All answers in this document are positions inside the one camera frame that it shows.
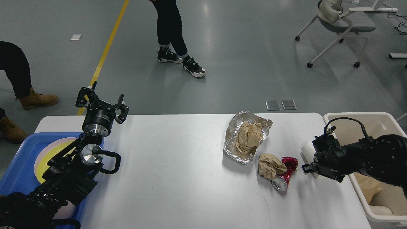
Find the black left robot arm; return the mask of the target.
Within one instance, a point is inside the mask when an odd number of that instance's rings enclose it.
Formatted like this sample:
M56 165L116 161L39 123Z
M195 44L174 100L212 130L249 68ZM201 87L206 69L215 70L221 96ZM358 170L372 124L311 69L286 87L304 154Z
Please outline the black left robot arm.
M47 162L45 180L25 195L14 192L1 198L1 226L12 229L55 229L58 225L72 225L80 229L76 219L55 219L62 207L79 205L97 186L94 177L99 173L114 174L121 165L121 156L103 150L103 138L109 136L113 122L122 124L128 115L124 95L116 104L100 100L95 93L97 82L82 87L77 107L87 113L79 137Z

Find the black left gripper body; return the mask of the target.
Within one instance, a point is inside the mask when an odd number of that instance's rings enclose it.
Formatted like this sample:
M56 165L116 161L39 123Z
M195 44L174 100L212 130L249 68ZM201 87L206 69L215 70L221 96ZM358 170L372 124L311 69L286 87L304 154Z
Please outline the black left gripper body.
M116 116L115 111L87 109L82 130L85 133L98 133L102 137L109 136Z

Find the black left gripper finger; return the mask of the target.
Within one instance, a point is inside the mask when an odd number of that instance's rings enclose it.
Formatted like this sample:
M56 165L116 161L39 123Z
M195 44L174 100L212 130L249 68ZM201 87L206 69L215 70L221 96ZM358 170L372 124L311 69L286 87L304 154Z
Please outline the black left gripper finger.
M114 119L119 124L122 124L123 122L125 122L127 115L128 115L128 111L129 111L129 107L125 104L123 99L124 99L124 95L121 94L118 97L118 102L116 104L110 106L110 112L112 114L114 114Z
M102 100L99 99L95 93L97 81L94 81L92 85L88 87L82 87L75 102L77 108L83 108L87 112L101 110Z

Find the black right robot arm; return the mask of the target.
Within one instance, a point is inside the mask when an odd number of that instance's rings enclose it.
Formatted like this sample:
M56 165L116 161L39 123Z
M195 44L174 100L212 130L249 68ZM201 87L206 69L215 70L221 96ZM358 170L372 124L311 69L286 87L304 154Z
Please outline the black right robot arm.
M354 172L372 177L406 192L406 137L389 134L376 139L369 136L362 122L364 137L348 145L341 145L333 136L336 129L329 121L324 133L312 141L315 149L313 162L302 165L305 174L316 173L323 177L342 182L346 175Z

